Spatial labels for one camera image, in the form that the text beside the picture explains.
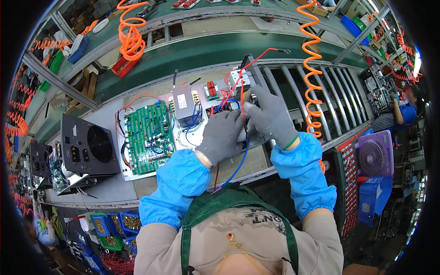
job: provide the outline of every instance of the blue storage bin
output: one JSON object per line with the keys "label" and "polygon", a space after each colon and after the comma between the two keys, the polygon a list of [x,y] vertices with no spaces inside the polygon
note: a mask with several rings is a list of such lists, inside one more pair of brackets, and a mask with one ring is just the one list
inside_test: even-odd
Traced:
{"label": "blue storage bin", "polygon": [[[107,223],[107,217],[105,215],[102,215],[102,216],[95,216],[95,215],[92,216],[91,215],[90,217],[92,218],[92,222],[93,222],[93,225],[95,226],[96,233],[98,233],[98,235],[101,237],[109,237],[111,234],[111,230],[110,230],[110,226]],[[96,227],[97,220],[99,220],[101,225],[103,226],[104,233],[100,232],[98,230],[98,228]]]}
{"label": "blue storage bin", "polygon": [[391,195],[392,177],[373,177],[359,188],[359,221],[373,227],[374,214],[380,215]]}
{"label": "blue storage bin", "polygon": [[83,258],[86,260],[90,268],[95,269],[97,272],[107,274],[101,260],[95,254],[88,254],[83,252]]}
{"label": "blue storage bin", "polygon": [[[121,216],[119,215],[119,213],[107,213],[106,215],[107,215],[107,221],[110,226],[110,230],[113,233],[113,236],[125,237],[124,228],[122,227]],[[112,217],[117,217],[116,221],[118,222],[118,225],[121,229],[122,234],[117,231],[116,224],[114,223]]]}
{"label": "blue storage bin", "polygon": [[136,247],[134,247],[134,245],[132,244],[133,240],[136,241],[136,236],[126,238],[125,243],[134,251],[135,254],[137,254],[137,245],[136,245]]}
{"label": "blue storage bin", "polygon": [[[341,18],[341,21],[355,37],[358,37],[362,32],[361,29],[353,22],[353,20],[346,15]],[[369,43],[370,41],[366,38],[364,38],[364,40],[361,42],[361,44],[364,46],[368,46]]]}
{"label": "blue storage bin", "polygon": [[136,218],[136,219],[139,219],[139,220],[140,220],[139,212],[134,211],[134,210],[129,210],[129,211],[121,212],[120,215],[121,215],[122,229],[123,229],[125,232],[131,232],[131,233],[136,233],[136,234],[138,234],[140,228],[139,228],[139,229],[137,229],[137,228],[134,228],[134,229],[133,229],[133,228],[128,228],[128,227],[126,227],[126,226],[125,226],[125,223],[124,223],[124,219],[125,219],[125,216],[128,216],[128,217],[133,217],[133,218]]}
{"label": "blue storage bin", "polygon": [[72,64],[75,64],[78,60],[80,60],[80,58],[84,54],[85,49],[87,48],[87,45],[89,42],[90,42],[90,38],[88,37],[87,34],[85,34],[77,51],[74,52],[72,55],[69,55],[67,60]]}
{"label": "blue storage bin", "polygon": [[88,246],[82,242],[79,242],[78,244],[81,246],[83,253],[86,252],[86,254],[88,254],[88,255],[92,255],[93,253],[95,253],[90,246]]}

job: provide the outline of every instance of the green workbench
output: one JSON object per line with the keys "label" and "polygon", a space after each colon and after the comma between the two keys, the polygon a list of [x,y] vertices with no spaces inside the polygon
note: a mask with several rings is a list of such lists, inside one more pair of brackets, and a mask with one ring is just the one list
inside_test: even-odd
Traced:
{"label": "green workbench", "polygon": [[[157,18],[160,18],[162,16],[174,14],[177,12],[188,11],[187,9],[174,9],[174,8],[172,8],[172,5],[175,2],[177,2],[177,0],[169,0],[165,3],[159,4],[157,6],[157,10],[148,17],[148,20],[151,21],[151,20],[155,20]],[[283,3],[275,1],[275,0],[266,0],[266,1],[261,2],[261,8],[270,8],[270,9],[278,10],[278,11],[288,11],[288,12],[292,12],[292,13],[298,13],[296,11],[296,8],[299,7],[300,5],[297,2],[295,2],[294,0],[286,0],[286,2],[288,2],[289,4],[286,5],[286,4],[283,4]],[[231,6],[256,7],[255,5],[251,5],[250,1],[242,1],[239,3],[232,4],[232,3],[229,3],[228,1],[222,1],[222,2],[218,2],[218,3],[210,3],[207,0],[202,0],[199,3],[197,3],[191,10],[193,11],[193,10],[197,10],[197,9],[205,8],[205,7],[220,7],[220,6],[224,6],[224,7],[231,7]],[[135,17],[135,15],[139,11],[141,11],[142,8],[143,8],[143,6],[133,9],[132,11],[127,13],[127,15],[124,18]],[[84,55],[90,53],[93,49],[98,47],[100,44],[106,42],[108,39],[118,35],[118,26],[120,23],[120,21],[119,21],[120,16],[121,15],[116,15],[114,17],[111,17],[109,19],[109,23],[107,24],[107,26],[104,27],[104,29],[102,29],[100,32],[98,32],[98,33],[90,32],[88,34],[88,36],[90,37],[90,42],[87,45],[87,48],[84,52]],[[354,39],[354,36],[341,23],[341,21],[338,17],[333,16],[333,15],[331,15],[331,18],[325,18],[325,17],[319,16],[319,20],[320,20],[320,22],[325,22],[325,23],[331,24],[335,29],[338,29],[340,32],[344,32],[347,36],[353,37],[353,39]],[[67,65],[65,64],[65,66],[67,68],[64,68],[64,70],[61,69],[60,71],[65,72],[68,69],[68,64]]]}
{"label": "green workbench", "polygon": [[[295,35],[266,33],[253,31],[246,33],[224,33],[214,36],[197,37],[183,40],[147,51],[139,63],[125,77],[119,78],[111,70],[98,77],[95,90],[95,101],[106,100],[125,92],[138,85],[172,75],[175,69],[180,72],[204,66],[235,62],[243,59],[244,55],[259,56],[267,48],[277,47],[290,49],[290,55],[277,51],[269,51],[264,59],[305,59],[307,55],[302,49],[303,37]],[[339,56],[343,48],[333,44],[319,43],[323,61],[332,61]],[[343,64],[367,68],[368,64],[361,55],[351,52]],[[297,106],[294,96],[286,89],[285,99],[289,108]],[[60,118],[64,107],[53,112],[35,134],[35,139],[44,141],[51,138],[60,130]],[[80,115],[75,110],[72,115]]]}

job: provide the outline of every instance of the beige shirt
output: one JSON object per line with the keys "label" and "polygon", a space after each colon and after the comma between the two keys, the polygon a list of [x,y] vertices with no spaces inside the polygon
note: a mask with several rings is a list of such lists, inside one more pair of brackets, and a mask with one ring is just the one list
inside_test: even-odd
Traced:
{"label": "beige shirt", "polygon": [[[292,226],[298,246],[299,275],[342,274],[344,255],[330,216],[312,217],[303,225],[303,231]],[[229,208],[212,215],[191,230],[189,265],[201,275],[217,273],[214,270],[223,260],[230,244],[227,234],[234,234],[234,241],[258,259],[274,274],[295,274],[286,242],[286,229],[281,218],[265,208],[245,206]],[[136,237],[137,256],[135,275],[179,275],[180,241],[178,232],[168,224],[148,224]],[[228,255],[242,253],[231,246]]]}

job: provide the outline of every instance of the green storage bin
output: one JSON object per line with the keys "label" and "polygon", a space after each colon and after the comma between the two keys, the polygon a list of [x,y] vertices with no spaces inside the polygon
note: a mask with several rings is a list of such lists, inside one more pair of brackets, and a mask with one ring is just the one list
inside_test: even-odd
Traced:
{"label": "green storage bin", "polygon": [[[364,30],[364,29],[367,27],[367,26],[365,26],[365,24],[364,24],[359,18],[357,18],[356,16],[354,16],[352,20],[353,20],[353,22],[356,24],[356,26],[359,27],[360,30]],[[368,41],[371,41],[371,39],[373,39],[373,36],[371,35],[371,33],[369,33],[369,34],[367,35],[367,39],[368,39]]]}
{"label": "green storage bin", "polygon": [[[54,60],[52,61],[51,67],[49,69],[52,72],[54,72],[55,74],[57,74],[63,59],[64,59],[64,56],[62,55],[62,52],[58,51],[55,54]],[[38,90],[42,90],[43,92],[45,92],[49,89],[50,86],[51,86],[51,84],[49,82],[47,82],[46,80],[44,80],[43,83],[41,83],[41,85],[38,87]]]}
{"label": "green storage bin", "polygon": [[[90,219],[92,219],[92,216],[106,216],[106,215],[104,213],[92,213],[92,214],[90,214]],[[113,236],[113,234],[111,234],[110,236],[113,237],[114,240],[116,241],[116,246],[109,245],[106,242],[106,237],[101,237],[99,234],[96,234],[96,236],[99,238],[99,240],[101,241],[101,245],[105,249],[121,251],[122,248],[124,247],[124,244],[122,242],[122,238]]]}
{"label": "green storage bin", "polygon": [[354,16],[352,20],[360,30],[364,30],[367,27],[359,18],[357,18],[357,16]]}

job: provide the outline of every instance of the green circuit board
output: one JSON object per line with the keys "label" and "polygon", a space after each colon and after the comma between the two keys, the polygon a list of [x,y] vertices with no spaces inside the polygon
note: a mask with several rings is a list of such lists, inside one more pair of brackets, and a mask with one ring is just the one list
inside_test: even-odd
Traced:
{"label": "green circuit board", "polygon": [[169,160],[175,148],[164,100],[124,115],[124,124],[133,175],[155,171]]}

